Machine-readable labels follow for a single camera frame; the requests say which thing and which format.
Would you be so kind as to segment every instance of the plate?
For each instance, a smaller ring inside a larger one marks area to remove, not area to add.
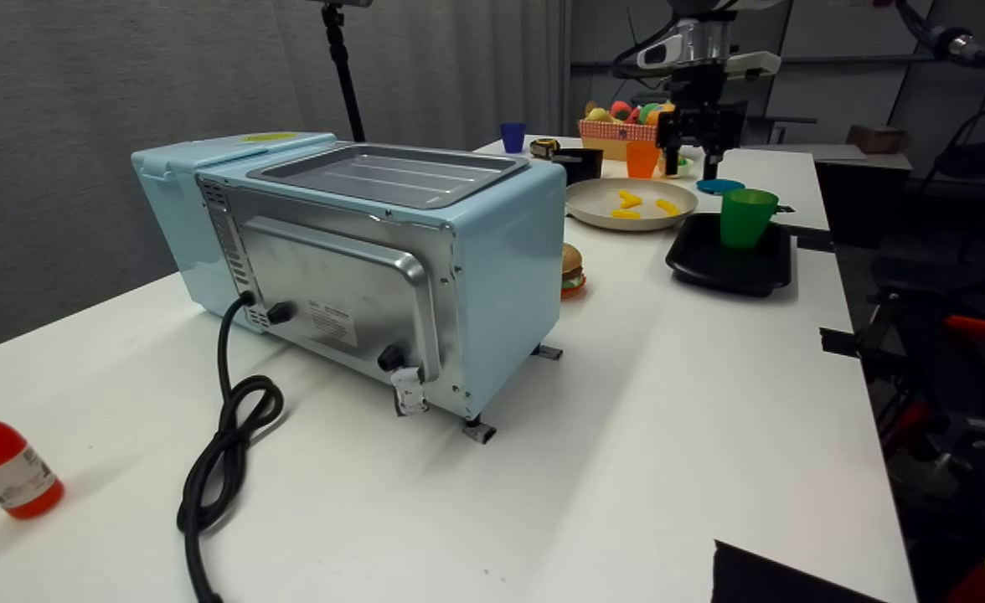
[[[604,230],[668,230],[698,211],[698,193],[669,181],[601,179],[566,189],[566,213]]]

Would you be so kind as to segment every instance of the black power cord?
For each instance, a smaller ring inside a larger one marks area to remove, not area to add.
[[[268,374],[252,374],[230,386],[228,379],[228,332],[235,314],[253,304],[253,295],[243,293],[228,304],[219,332],[219,382],[221,382],[221,419],[214,438],[195,460],[183,478],[183,500],[177,508],[177,527],[183,534],[183,555],[198,603],[221,603],[200,563],[200,534],[214,527],[235,501],[237,489],[249,476],[249,448],[252,443],[272,428],[284,412],[284,393]],[[252,412],[242,417],[242,401],[260,393]]]

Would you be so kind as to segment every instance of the light blue toaster oven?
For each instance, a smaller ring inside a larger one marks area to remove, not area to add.
[[[133,155],[198,304],[480,419],[560,314],[557,163],[242,133]]]

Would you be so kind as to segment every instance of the black pole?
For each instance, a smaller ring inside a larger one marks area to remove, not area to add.
[[[344,93],[348,121],[351,121],[351,137],[366,142],[363,114],[358,114],[358,98],[351,85],[351,67],[348,67],[348,48],[344,48],[344,16],[339,15],[339,2],[329,2],[321,10],[325,35],[329,35],[329,52],[339,74],[339,86]]]

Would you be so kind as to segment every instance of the toaster oven foot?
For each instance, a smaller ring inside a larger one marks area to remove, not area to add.
[[[560,361],[564,358],[564,350],[535,344],[533,356],[550,358],[550,361]]]
[[[462,434],[487,444],[496,434],[496,425],[487,425],[483,419],[462,422]]]

